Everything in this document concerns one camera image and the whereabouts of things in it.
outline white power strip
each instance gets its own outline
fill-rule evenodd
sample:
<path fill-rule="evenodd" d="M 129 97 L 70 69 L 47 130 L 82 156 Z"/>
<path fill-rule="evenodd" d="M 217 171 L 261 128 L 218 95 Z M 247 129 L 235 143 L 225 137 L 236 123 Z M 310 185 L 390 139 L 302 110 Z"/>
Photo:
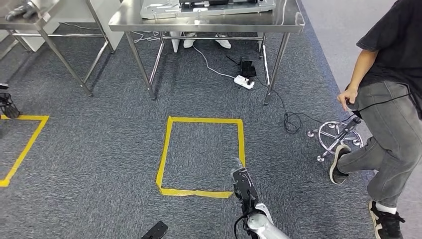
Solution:
<path fill-rule="evenodd" d="M 241 86 L 247 88 L 248 90 L 252 89 L 252 87 L 255 85 L 255 82 L 251 82 L 248 85 L 249 79 L 244 78 L 243 76 L 236 76 L 236 78 L 234 78 L 234 82 L 238 85 L 241 85 Z"/>

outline gray jeans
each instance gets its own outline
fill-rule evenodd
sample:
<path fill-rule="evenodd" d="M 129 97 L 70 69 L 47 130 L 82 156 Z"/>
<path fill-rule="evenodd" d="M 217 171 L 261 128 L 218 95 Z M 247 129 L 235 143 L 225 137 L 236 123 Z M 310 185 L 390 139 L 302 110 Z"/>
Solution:
<path fill-rule="evenodd" d="M 359 90 L 359 109 L 408 94 L 405 85 L 380 82 Z M 360 150 L 343 156 L 338 169 L 343 173 L 378 170 L 368 184 L 372 199 L 396 207 L 398 198 L 422 157 L 422 124 L 411 97 L 379 104 L 360 112 L 372 137 Z"/>

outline white cable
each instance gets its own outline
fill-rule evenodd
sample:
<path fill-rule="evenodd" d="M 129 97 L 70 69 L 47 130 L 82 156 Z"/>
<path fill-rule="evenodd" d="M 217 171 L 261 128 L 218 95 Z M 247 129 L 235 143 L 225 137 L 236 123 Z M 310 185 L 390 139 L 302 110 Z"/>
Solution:
<path fill-rule="evenodd" d="M 207 64 L 207 68 L 208 69 L 210 69 L 210 70 L 212 70 L 212 71 L 214 71 L 215 73 L 217 73 L 217 74 L 219 74 L 219 75 L 221 75 L 221 76 L 227 76 L 227 77 L 230 77 L 230 78 L 232 78 L 232 79 L 236 79 L 235 77 L 233 77 L 233 76 L 229 76 L 229 75 L 226 75 L 226 74 L 223 74 L 223 73 L 220 73 L 220 72 L 218 72 L 218 71 L 216 71 L 216 70 L 214 70 L 213 68 L 211 68 L 209 65 L 208 65 L 208 60 L 207 60 L 207 58 L 205 57 L 205 55 L 200 51 L 200 50 L 198 50 L 195 46 L 193 46 L 194 47 L 194 49 L 197 51 L 197 52 L 199 52 L 201 55 L 202 55 L 202 57 L 205 59 L 205 63 Z"/>
<path fill-rule="evenodd" d="M 80 28 L 80 29 L 85 29 L 85 30 L 91 30 L 91 31 L 99 30 L 99 28 L 88 28 L 88 27 L 78 26 L 78 25 L 75 25 L 75 24 L 69 24 L 69 23 L 66 23 L 66 22 L 61 22 L 61 23 L 68 25 L 68 26 L 74 26 L 74 27 L 77 27 L 77 28 Z M 144 34 L 142 34 L 142 33 L 138 33 L 136 31 L 132 31 L 132 32 L 141 36 L 139 39 L 136 39 L 136 40 L 133 41 L 135 43 L 138 43 L 138 42 L 144 41 L 144 40 L 147 40 L 147 41 L 160 41 L 161 40 L 159 37 L 157 37 L 159 35 L 158 31 L 152 32 L 153 36 L 150 36 L 150 37 L 147 37 L 147 38 L 144 38 Z"/>
<path fill-rule="evenodd" d="M 78 25 L 73 25 L 73 24 L 68 24 L 66 22 L 61 22 L 62 24 L 68 25 L 68 26 L 74 26 L 80 29 L 85 29 L 85 30 L 91 30 L 91 31 L 96 31 L 99 30 L 99 28 L 88 28 L 88 27 L 83 27 L 83 26 L 78 26 Z"/>
<path fill-rule="evenodd" d="M 281 25 L 284 24 L 284 15 L 286 14 L 286 4 L 287 4 L 287 0 L 284 0 L 284 4 L 283 4 L 283 20 L 281 22 Z"/>
<path fill-rule="evenodd" d="M 139 32 L 136 32 L 136 31 L 132 31 L 132 32 L 141 36 L 139 39 L 136 39 L 136 40 L 133 41 L 135 43 L 138 43 L 138 42 L 144 41 L 144 40 L 146 40 L 146 41 L 160 41 L 161 40 L 159 37 L 157 37 L 158 34 L 159 34 L 158 31 L 152 32 L 153 36 L 150 36 L 150 37 L 147 37 L 147 38 L 144 38 L 145 35 L 142 34 L 142 33 L 139 33 Z"/>

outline stainless steel table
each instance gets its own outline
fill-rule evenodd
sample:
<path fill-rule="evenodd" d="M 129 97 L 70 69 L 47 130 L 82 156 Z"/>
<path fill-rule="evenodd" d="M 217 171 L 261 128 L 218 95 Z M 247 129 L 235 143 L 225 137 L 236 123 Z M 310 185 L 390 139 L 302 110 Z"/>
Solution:
<path fill-rule="evenodd" d="M 29 46 L 21 39 L 21 37 L 42 37 L 44 38 L 45 42 L 48 44 L 48 46 L 56 53 L 56 55 L 60 58 L 60 60 L 63 62 L 63 64 L 66 66 L 66 68 L 69 70 L 69 72 L 72 74 L 72 76 L 75 78 L 75 80 L 78 82 L 79 86 L 81 86 L 85 93 L 88 96 L 91 96 L 91 90 L 88 89 L 86 82 L 88 80 L 88 77 L 94 70 L 95 66 L 97 65 L 99 59 L 101 58 L 101 55 L 103 54 L 105 48 L 107 46 L 110 47 L 111 52 L 113 53 L 114 50 L 112 46 L 109 43 L 108 37 L 106 33 L 103 30 L 103 27 L 101 26 L 100 20 L 98 19 L 97 14 L 94 11 L 94 7 L 92 6 L 90 0 L 85 0 L 88 9 L 90 10 L 99 30 L 101 31 L 101 34 L 80 34 L 80 33 L 65 33 L 65 34 L 47 34 L 43 27 L 48 23 L 51 17 L 53 17 L 64 5 L 65 1 L 63 0 L 44 0 L 43 7 L 39 9 L 36 5 L 34 5 L 32 2 L 32 6 L 34 9 L 36 9 L 37 14 L 33 15 L 30 19 L 24 19 L 19 18 L 14 21 L 6 21 L 4 17 L 0 18 L 0 29 L 5 29 L 9 32 L 9 34 L 15 38 L 14 44 L 17 44 L 18 42 L 23 45 L 23 47 L 30 51 L 31 49 Z M 16 31 L 19 30 L 35 30 L 38 31 L 38 34 L 34 33 L 18 33 Z M 89 68 L 88 73 L 85 75 L 84 78 L 81 78 L 78 76 L 78 74 L 75 72 L 75 70 L 72 68 L 72 66 L 67 62 L 65 57 L 62 55 L 62 53 L 57 49 L 56 44 L 51 40 L 51 37 L 102 37 L 104 38 L 105 42 L 100 51 L 97 54 L 97 57 L 95 58 L 94 62 Z"/>
<path fill-rule="evenodd" d="M 119 10 L 114 14 L 109 22 L 112 31 L 124 31 L 129 41 L 130 48 L 138 64 L 142 78 L 147 87 L 151 99 L 156 96 L 152 90 L 152 83 L 157 71 L 158 63 L 166 39 L 227 39 L 227 40 L 255 40 L 262 41 L 260 57 L 264 59 L 265 78 L 268 90 L 265 96 L 264 104 L 269 104 L 274 88 L 277 69 L 280 66 L 280 60 L 286 49 L 290 33 L 301 32 L 305 26 L 302 14 L 296 0 L 279 0 L 273 11 L 251 14 L 220 15 L 220 16 L 202 16 L 202 17 L 183 17 L 167 19 L 142 19 L 140 12 L 143 0 L 124 0 Z M 139 57 L 138 50 L 135 47 L 131 31 L 158 31 L 160 32 L 161 45 L 158 50 L 158 56 L 155 61 L 151 76 L 148 77 L 142 60 Z M 173 37 L 167 36 L 164 32 L 182 31 L 182 32 L 263 32 L 262 37 Z M 269 76 L 266 56 L 265 37 L 268 32 L 282 32 L 283 38 L 277 53 L 276 62 Z"/>

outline white sock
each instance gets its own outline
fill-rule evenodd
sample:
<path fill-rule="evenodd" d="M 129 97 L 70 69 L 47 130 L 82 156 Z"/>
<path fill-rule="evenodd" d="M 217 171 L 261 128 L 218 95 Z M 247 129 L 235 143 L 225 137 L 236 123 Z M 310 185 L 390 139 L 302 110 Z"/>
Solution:
<path fill-rule="evenodd" d="M 397 208 L 389 208 L 389 207 L 386 207 L 386 206 L 381 205 L 379 203 L 376 203 L 375 204 L 375 207 L 377 208 L 378 211 L 386 212 L 386 213 L 391 213 L 393 215 L 395 215 L 396 212 L 397 212 Z"/>

